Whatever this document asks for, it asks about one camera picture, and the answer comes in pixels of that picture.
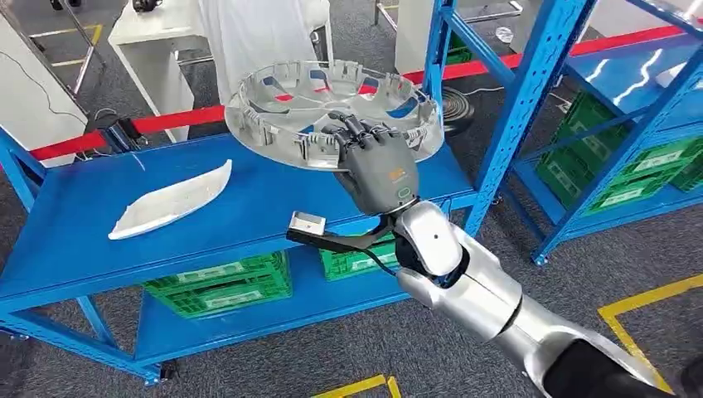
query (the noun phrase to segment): yellow floor marking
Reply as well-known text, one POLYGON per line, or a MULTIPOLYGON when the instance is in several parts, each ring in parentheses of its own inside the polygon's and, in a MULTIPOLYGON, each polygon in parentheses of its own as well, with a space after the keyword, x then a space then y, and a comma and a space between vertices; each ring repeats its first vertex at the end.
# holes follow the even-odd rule
POLYGON ((103 34, 103 26, 102 24, 97 24, 97 25, 91 25, 92 27, 95 27, 95 30, 93 31, 93 39, 91 40, 93 42, 93 46, 98 44, 98 40, 100 40, 100 35, 103 34))
MULTIPOLYGON (((90 42, 93 43, 93 46, 98 44, 98 41, 100 40, 100 36, 103 34, 103 25, 102 24, 94 24, 94 25, 86 25, 83 27, 86 31, 89 31, 90 29, 93 29, 93 37, 91 37, 90 42)), ((73 28, 73 29, 62 29, 60 31, 53 31, 53 32, 44 32, 44 33, 37 33, 35 35, 29 35, 29 37, 46 37, 46 36, 54 36, 54 35, 60 35, 63 33, 71 33, 71 32, 77 32, 78 30, 73 28)), ((72 61, 63 61, 63 62, 55 62, 51 64, 51 66, 54 67, 59 67, 59 66, 70 66, 70 65, 79 65, 82 64, 85 61, 85 58, 81 58, 79 60, 72 60, 72 61)))
POLYGON ((55 62, 55 63, 51 64, 51 66, 58 67, 58 66, 78 65, 78 64, 82 64, 84 61, 85 61, 85 58, 81 58, 79 60, 73 60, 73 61, 55 62))
POLYGON ((390 390, 391 398, 400 398, 400 390, 398 389, 398 382, 395 381, 395 377, 388 377, 388 390, 390 390))
POLYGON ((368 379, 357 381, 348 386, 339 387, 335 390, 323 392, 320 395, 314 396, 314 398, 336 398, 339 396, 350 396, 364 390, 370 390, 378 386, 383 386, 385 384, 385 377, 383 375, 369 377, 368 379))
POLYGON ((624 298, 616 303, 612 303, 598 309, 600 316, 603 317, 608 326, 613 329, 615 335, 618 336, 630 354, 644 362, 654 371, 657 387, 672 394, 673 390, 671 387, 666 381, 664 381, 664 378, 661 374, 659 374, 659 371, 657 371, 651 362, 644 356, 644 352, 642 352, 633 338, 625 331, 625 328, 623 328, 623 325, 617 320, 616 317, 622 313, 644 307, 645 305, 649 305, 651 303, 656 303, 657 301, 661 301, 663 299, 669 299, 670 297, 677 296, 678 294, 683 294, 690 289, 701 287, 703 287, 703 274, 693 276, 688 279, 683 279, 672 284, 667 284, 661 288, 648 290, 647 292, 624 298))
MULTIPOLYGON (((99 29, 102 30, 103 26, 100 24, 94 24, 94 25, 85 25, 83 29, 86 31, 89 31, 90 29, 99 29)), ((71 33, 71 32, 77 32, 78 29, 72 28, 72 29, 61 29, 59 31, 52 31, 52 32, 43 32, 43 33, 35 33, 33 35, 29 35, 29 37, 36 38, 36 37, 46 37, 46 36, 54 36, 54 35, 61 35, 63 33, 71 33)))

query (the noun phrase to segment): red barrier tape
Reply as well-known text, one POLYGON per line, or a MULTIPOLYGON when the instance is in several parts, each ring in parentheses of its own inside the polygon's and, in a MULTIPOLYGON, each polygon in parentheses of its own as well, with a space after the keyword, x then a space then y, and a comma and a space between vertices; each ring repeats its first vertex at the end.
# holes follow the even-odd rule
MULTIPOLYGON (((582 56, 583 54, 590 54, 592 52, 607 50, 614 47, 627 46, 629 44, 639 43, 642 41, 662 39, 664 37, 675 36, 681 33, 683 33, 683 31, 678 27, 655 27, 653 29, 628 33, 621 36, 582 41, 581 43, 577 43, 571 47, 570 55, 582 56)), ((520 65, 521 58, 522 54, 510 54, 509 56, 502 56, 501 60, 508 68, 517 68, 520 65)), ((442 80, 451 80, 472 75, 482 75, 487 72, 488 69, 486 69, 486 66, 484 66, 481 61, 470 61, 463 64, 447 65, 444 67, 442 80)), ((419 70, 417 72, 407 73, 403 76, 418 85, 422 83, 424 72, 419 70)))
MULTIPOLYGON (((682 33, 678 27, 655 27, 640 32, 628 33, 621 36, 606 37, 603 39, 582 41, 571 48, 572 56, 580 56, 596 51, 607 50, 609 48, 626 46, 642 41, 651 41, 664 37, 675 36, 682 33)), ((509 68, 517 68, 520 65, 522 54, 511 54, 502 56, 501 60, 509 68)), ((471 61, 463 64, 448 65, 444 68, 443 80, 457 79, 459 77, 482 75, 487 73, 486 66, 481 61, 471 61)), ((424 72, 410 72, 404 75, 415 84, 422 83, 424 72)), ((151 116, 134 120, 134 125, 142 134, 157 133, 164 129, 174 129, 177 127, 193 126, 205 123, 221 122, 224 119, 224 109, 222 105, 211 106, 178 112, 175 114, 165 114, 161 116, 151 116)), ((30 153, 37 160, 57 158, 59 156, 72 153, 80 153, 92 148, 102 147, 105 141, 97 131, 83 134, 80 137, 72 138, 60 143, 55 143, 43 148, 37 148, 30 153)))

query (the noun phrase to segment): floor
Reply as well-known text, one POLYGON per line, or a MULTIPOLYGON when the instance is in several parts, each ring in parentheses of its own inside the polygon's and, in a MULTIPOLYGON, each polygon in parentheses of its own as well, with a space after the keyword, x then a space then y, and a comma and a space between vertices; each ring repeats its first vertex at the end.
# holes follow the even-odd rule
MULTIPOLYGON (((85 84, 92 89, 81 95, 80 102, 93 111, 109 106, 133 117, 149 114, 105 40, 123 2, 85 1, 79 14, 81 21, 104 24, 99 50, 107 66, 102 74, 99 68, 91 68, 85 84)), ((28 33, 70 27, 48 4, 41 3, 14 3, 28 33)), ((363 7, 358 1, 332 0, 331 3, 336 56, 364 61, 373 69, 392 70, 394 33, 384 22, 372 26, 371 1, 363 7)), ((497 26, 491 23, 494 22, 480 28, 489 36, 497 26)), ((78 51, 66 42, 59 44, 65 49, 56 56, 78 51)), ((75 72, 66 69, 61 76, 71 81, 71 73, 75 72)), ((211 66, 189 66, 186 73, 191 86, 198 87, 196 106, 217 102, 212 94, 216 90, 211 66)), ((497 85, 486 76, 450 84, 464 92, 497 85)), ((568 82, 556 92, 567 99, 574 95, 568 82)), ((503 95, 502 91, 472 95, 480 118, 462 136, 449 140, 469 177, 478 169, 503 95)), ((548 98, 525 148, 534 148, 549 138, 563 116, 556 107, 558 104, 558 99, 548 98)), ((194 128, 191 138, 223 129, 222 126, 194 128)), ((528 208, 538 214, 519 185, 512 180, 511 185, 528 208)), ((20 202, 4 177, 0 178, 0 261, 7 257, 23 220, 20 202)), ((478 239, 501 259, 505 270, 522 283, 532 298, 565 318, 617 341, 597 308, 703 273, 701 231, 703 206, 690 207, 564 243, 552 253, 546 267, 537 268, 529 261, 529 251, 537 243, 535 238, 503 203, 490 210, 478 239)), ((138 288, 129 288, 96 298, 105 318, 113 325, 120 346, 127 350, 133 346, 139 295, 138 288)), ((41 311, 89 332, 87 322, 73 302, 58 303, 41 311)), ((647 358, 679 393, 679 372, 690 359, 703 353, 701 313, 703 291, 696 290, 619 318, 647 358)), ((0 396, 311 396, 378 374, 394 376, 403 396, 535 394, 494 346, 479 342, 414 301, 184 357, 179 360, 180 377, 149 388, 132 376, 43 342, 33 339, 11 342, 2 335, 0 339, 0 396)), ((390 396, 390 393, 377 387, 359 396, 390 396)))

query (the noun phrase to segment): white curtain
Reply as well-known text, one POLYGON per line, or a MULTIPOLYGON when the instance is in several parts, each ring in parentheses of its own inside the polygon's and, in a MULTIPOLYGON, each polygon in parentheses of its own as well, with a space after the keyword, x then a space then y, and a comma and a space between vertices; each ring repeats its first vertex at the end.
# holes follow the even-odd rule
POLYGON ((317 59, 303 15, 309 9, 303 7, 306 0, 199 1, 222 104, 255 70, 279 61, 317 59))

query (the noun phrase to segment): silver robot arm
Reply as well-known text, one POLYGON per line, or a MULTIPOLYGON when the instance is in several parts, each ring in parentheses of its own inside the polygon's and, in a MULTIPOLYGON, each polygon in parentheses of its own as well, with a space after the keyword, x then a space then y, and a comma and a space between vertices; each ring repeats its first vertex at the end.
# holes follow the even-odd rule
POLYGON ((293 214, 290 240, 336 252, 368 249, 393 231, 402 289, 485 341, 494 341, 545 396, 659 397, 652 372, 596 332, 552 313, 522 293, 500 261, 432 202, 417 195, 419 176, 402 133, 331 112, 345 128, 324 130, 339 142, 337 180, 356 206, 381 223, 363 236, 324 231, 325 220, 293 214))
MULTIPOLYGON (((422 269, 402 267, 396 272, 403 290, 484 341, 493 340, 545 396, 575 396, 573 391, 559 388, 564 377, 602 381, 604 375, 586 374, 594 366, 601 370, 611 366, 610 373, 620 378, 625 375, 619 384, 632 396, 667 396, 651 387, 652 371, 639 360, 600 334, 563 319, 524 295, 520 284, 503 271, 498 258, 449 222, 432 202, 421 201, 404 211, 394 231, 407 239, 422 265, 422 269), (432 280, 453 269, 458 274, 449 286, 432 280), (570 350, 578 352, 569 354, 570 350), (570 364, 565 362, 568 355, 572 356, 570 364), (640 386, 634 390, 632 385, 640 386)), ((588 384, 596 388, 594 383, 598 382, 588 384)), ((588 396, 629 396, 613 390, 607 395, 594 394, 588 396)))

